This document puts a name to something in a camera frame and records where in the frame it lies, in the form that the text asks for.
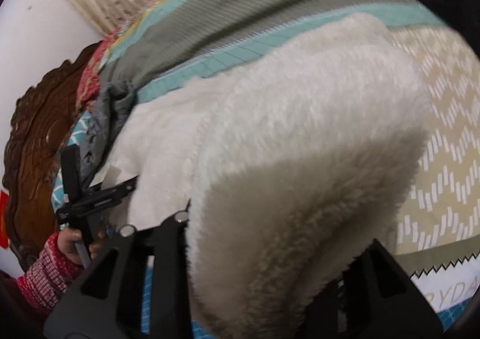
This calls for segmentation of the left hand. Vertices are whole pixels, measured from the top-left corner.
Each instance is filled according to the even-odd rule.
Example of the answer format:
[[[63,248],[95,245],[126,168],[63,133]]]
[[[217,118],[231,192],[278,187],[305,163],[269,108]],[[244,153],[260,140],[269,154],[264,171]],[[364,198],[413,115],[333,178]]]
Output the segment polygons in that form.
[[[89,246],[89,253],[92,259],[95,259],[102,248],[103,239],[106,237],[106,229],[102,226],[97,233],[97,240]],[[58,249],[67,257],[68,260],[76,265],[82,265],[80,255],[77,251],[77,243],[83,245],[82,235],[78,229],[65,228],[58,234]]]

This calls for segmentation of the red checked sleeve forearm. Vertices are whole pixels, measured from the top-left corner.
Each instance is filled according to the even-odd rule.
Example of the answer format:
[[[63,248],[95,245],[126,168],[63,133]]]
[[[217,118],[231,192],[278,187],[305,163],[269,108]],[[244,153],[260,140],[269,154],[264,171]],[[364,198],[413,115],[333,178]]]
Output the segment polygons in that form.
[[[49,236],[36,262],[15,280],[24,301],[41,316],[52,312],[84,270],[82,265],[74,264],[58,249],[58,234]]]

